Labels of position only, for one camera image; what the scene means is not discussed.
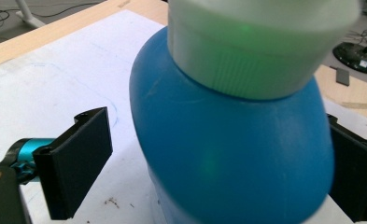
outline white bottle cap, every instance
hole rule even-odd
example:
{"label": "white bottle cap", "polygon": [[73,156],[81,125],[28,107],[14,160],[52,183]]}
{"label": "white bottle cap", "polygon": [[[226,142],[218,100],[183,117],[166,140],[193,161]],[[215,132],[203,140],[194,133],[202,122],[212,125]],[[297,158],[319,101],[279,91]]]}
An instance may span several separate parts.
{"label": "white bottle cap", "polygon": [[309,81],[359,14],[357,0],[169,0],[168,48],[210,89],[276,99]]}

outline black stand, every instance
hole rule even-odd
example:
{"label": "black stand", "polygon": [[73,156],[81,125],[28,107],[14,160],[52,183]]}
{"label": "black stand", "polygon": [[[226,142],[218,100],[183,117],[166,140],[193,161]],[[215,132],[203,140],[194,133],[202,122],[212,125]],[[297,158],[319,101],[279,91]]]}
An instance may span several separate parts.
{"label": "black stand", "polygon": [[352,43],[342,43],[332,51],[341,63],[367,74],[367,47]]}

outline floor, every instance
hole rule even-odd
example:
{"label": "floor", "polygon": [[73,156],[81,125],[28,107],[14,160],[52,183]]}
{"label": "floor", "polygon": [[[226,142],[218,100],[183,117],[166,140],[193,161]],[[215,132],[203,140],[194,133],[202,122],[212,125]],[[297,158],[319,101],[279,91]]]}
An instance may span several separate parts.
{"label": "floor", "polygon": [[[102,1],[104,0],[26,0],[26,3],[35,17],[39,18],[44,23],[50,23],[87,7],[91,7]],[[28,24],[22,22],[21,19],[15,15],[15,13],[18,11],[15,0],[0,0],[0,2],[0,9],[5,11],[0,16],[2,18],[7,18],[6,20],[0,22],[0,43],[13,38],[14,36],[29,32],[33,29],[28,26]],[[365,16],[362,16],[357,24],[352,27],[350,33],[352,34],[352,32],[356,32],[358,34],[362,34],[363,31],[367,31],[367,17]],[[346,35],[342,41],[358,43],[359,40],[354,38],[357,38],[357,36]],[[337,59],[334,58],[332,52],[328,54],[323,64],[343,68],[349,71],[349,74],[352,77],[356,77],[367,82],[366,74],[357,72],[341,64]]]}

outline cable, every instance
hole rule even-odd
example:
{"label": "cable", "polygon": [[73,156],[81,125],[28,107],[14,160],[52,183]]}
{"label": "cable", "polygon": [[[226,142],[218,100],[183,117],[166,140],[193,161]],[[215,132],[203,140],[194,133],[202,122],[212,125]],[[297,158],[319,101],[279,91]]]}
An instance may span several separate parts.
{"label": "cable", "polygon": [[365,41],[367,45],[367,30],[364,30],[361,34],[355,31],[349,31],[350,33],[346,34],[345,40],[358,41],[357,45],[361,44]]}
{"label": "cable", "polygon": [[57,13],[55,13],[55,14],[47,15],[47,16],[44,16],[44,15],[38,15],[38,14],[35,14],[35,13],[33,13],[33,12],[32,12],[32,14],[33,14],[33,15],[35,15],[35,16],[38,16],[38,17],[43,17],[43,18],[47,18],[47,17],[54,17],[54,16],[61,15],[61,14],[63,14],[65,11],[68,11],[68,10],[70,10],[70,9],[72,9],[72,8],[75,8],[75,7],[92,6],[92,5],[96,5],[96,4],[98,4],[98,3],[85,3],[85,4],[81,4],[81,5],[77,5],[77,6],[69,7],[69,8],[67,8],[67,9],[65,9],[65,10],[63,10],[63,11],[57,12]]}
{"label": "cable", "polygon": [[[62,13],[64,13],[65,11],[68,11],[72,8],[75,8],[75,7],[84,7],[84,6],[91,6],[91,5],[96,5],[96,4],[99,4],[103,1],[94,1],[94,2],[90,2],[90,3],[84,3],[84,4],[80,4],[80,5],[77,5],[77,6],[73,6],[73,7],[69,7],[63,11],[60,11],[60,12],[57,12],[55,14],[51,14],[51,15],[38,15],[38,14],[35,14],[35,13],[32,13],[33,15],[37,16],[37,17],[43,17],[43,18],[49,18],[49,17],[54,17],[54,16],[58,16]],[[74,4],[73,2],[70,2],[70,3],[60,3],[60,4],[49,4],[49,5],[31,5],[30,7],[50,7],[50,6],[60,6],[60,5],[70,5],[70,4]],[[6,9],[6,10],[0,10],[0,21],[2,22],[0,24],[0,27],[2,27],[4,25],[4,21],[6,19],[9,18],[10,14],[8,13],[9,11],[19,11],[20,9],[17,7],[17,8],[11,8],[11,9]]]}

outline metal stand base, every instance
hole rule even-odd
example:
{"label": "metal stand base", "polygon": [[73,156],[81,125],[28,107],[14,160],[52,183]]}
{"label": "metal stand base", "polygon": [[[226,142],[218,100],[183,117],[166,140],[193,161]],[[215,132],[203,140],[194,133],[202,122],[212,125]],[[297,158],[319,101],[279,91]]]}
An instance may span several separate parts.
{"label": "metal stand base", "polygon": [[29,7],[26,5],[24,0],[16,0],[18,7],[21,11],[18,11],[16,14],[18,17],[20,17],[24,22],[28,23],[34,28],[39,28],[44,26],[46,23],[40,21],[39,19],[35,18],[31,11],[29,10]]}
{"label": "metal stand base", "polygon": [[367,74],[367,53],[363,53],[363,50],[363,46],[352,43],[342,43],[335,47],[332,53],[341,63]]}

